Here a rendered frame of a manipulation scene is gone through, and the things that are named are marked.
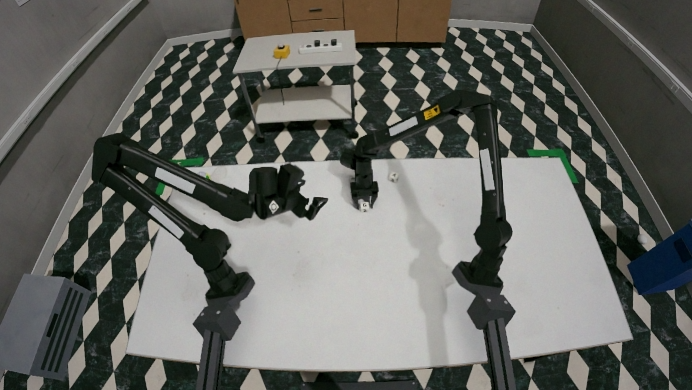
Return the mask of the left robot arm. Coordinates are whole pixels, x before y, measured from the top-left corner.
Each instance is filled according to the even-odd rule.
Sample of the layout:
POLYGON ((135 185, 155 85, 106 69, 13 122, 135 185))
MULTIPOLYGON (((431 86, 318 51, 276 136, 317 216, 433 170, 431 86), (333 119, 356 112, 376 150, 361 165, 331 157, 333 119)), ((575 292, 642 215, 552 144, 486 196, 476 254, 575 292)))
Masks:
POLYGON ((261 220, 279 215, 282 203, 275 193, 283 199, 284 211, 299 206, 302 195, 294 188, 305 176, 304 171, 291 163, 280 165, 279 172, 276 167, 253 168, 249 173, 247 194, 207 179, 136 143, 139 145, 122 133, 98 138, 93 147, 92 181, 115 191, 186 247, 208 279, 210 288, 205 293, 208 300, 239 294, 249 276, 246 272, 236 274, 223 259, 232 245, 227 234, 192 221, 131 175, 124 166, 237 222, 252 219, 254 212, 261 220))

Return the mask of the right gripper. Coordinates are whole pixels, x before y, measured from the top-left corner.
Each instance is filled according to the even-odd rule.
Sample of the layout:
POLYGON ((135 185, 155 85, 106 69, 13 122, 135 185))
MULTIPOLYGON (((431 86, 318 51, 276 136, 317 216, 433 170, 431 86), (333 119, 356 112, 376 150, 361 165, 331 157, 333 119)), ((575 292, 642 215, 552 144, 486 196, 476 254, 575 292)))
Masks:
POLYGON ((372 173, 366 175, 366 177, 360 176, 356 173, 356 183, 357 185, 355 186, 355 182, 351 182, 351 193, 357 209, 359 210, 358 196, 371 196, 371 208, 373 208, 373 205, 378 198, 379 187, 377 181, 373 181, 372 185, 372 173))

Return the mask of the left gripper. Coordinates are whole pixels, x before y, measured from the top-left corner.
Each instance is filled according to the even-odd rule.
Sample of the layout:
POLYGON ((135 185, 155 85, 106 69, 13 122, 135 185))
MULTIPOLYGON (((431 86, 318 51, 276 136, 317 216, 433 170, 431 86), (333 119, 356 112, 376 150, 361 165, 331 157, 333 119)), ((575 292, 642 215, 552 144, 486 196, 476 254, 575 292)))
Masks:
MULTIPOLYGON (((303 185, 305 185, 306 180, 301 179, 300 184, 297 184, 297 186, 294 188, 300 193, 300 189, 303 185)), ((277 196, 280 197, 281 203, 282 203, 282 211, 280 214, 292 211, 298 218, 306 218, 309 221, 314 220, 320 209, 328 202, 328 198, 324 197, 313 197, 312 203, 309 205, 308 210, 306 210, 306 205, 309 203, 309 198, 306 198, 302 195, 301 201, 299 206, 293 207, 291 209, 285 210, 284 211, 284 202, 281 196, 278 193, 275 193, 277 196), (323 202, 323 203, 322 203, 323 202), (322 203, 322 204, 321 204, 322 203), (319 205, 317 207, 317 205, 319 205), (293 209, 293 210, 292 210, 293 209), (317 209, 317 210, 316 210, 317 209)))

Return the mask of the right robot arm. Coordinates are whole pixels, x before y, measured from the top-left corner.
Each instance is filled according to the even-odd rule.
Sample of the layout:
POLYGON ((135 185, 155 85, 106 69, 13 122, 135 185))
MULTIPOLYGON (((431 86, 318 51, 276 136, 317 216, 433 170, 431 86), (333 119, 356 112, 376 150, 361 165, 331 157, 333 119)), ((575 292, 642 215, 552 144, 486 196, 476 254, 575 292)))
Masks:
POLYGON ((473 257, 471 263, 461 261, 458 267, 471 284, 501 288, 504 282, 497 274, 501 269, 499 267, 504 260, 506 244, 510 241, 513 230, 506 220, 504 204, 497 121, 499 101, 487 94, 466 90, 454 91, 439 98, 438 102, 421 111, 384 129, 360 137, 355 146, 356 154, 355 150, 344 149, 340 163, 355 170, 355 182, 356 173, 363 177, 372 173, 373 185, 372 160, 369 157, 377 158, 377 154, 388 148, 389 145, 446 120, 473 113, 474 108, 480 161, 482 207, 480 225, 473 235, 476 244, 481 249, 473 257), (451 111, 449 111, 450 109, 451 111))

